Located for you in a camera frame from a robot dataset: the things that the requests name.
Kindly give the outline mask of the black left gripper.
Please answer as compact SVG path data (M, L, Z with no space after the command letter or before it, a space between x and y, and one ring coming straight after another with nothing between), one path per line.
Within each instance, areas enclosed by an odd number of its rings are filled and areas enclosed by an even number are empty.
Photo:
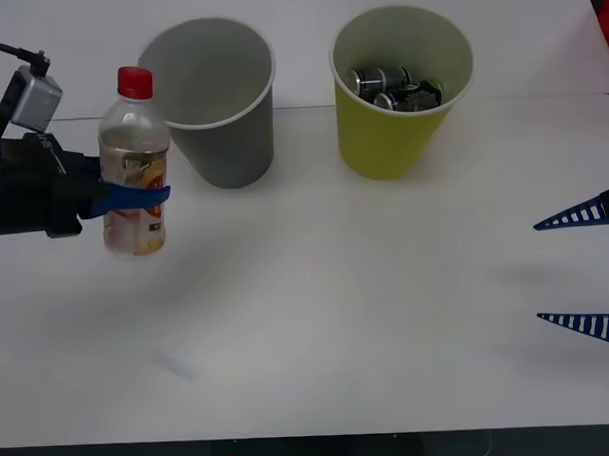
M104 181L98 156L63 149L49 133L1 141L0 236L77 236L80 222L118 210L164 204L171 188L130 188Z

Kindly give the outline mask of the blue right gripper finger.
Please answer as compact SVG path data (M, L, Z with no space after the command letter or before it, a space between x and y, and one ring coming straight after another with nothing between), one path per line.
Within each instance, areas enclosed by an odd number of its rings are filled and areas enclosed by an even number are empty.
M609 225L609 189L536 223L536 231Z
M537 317L548 323L609 343L609 313L564 314L538 313Z

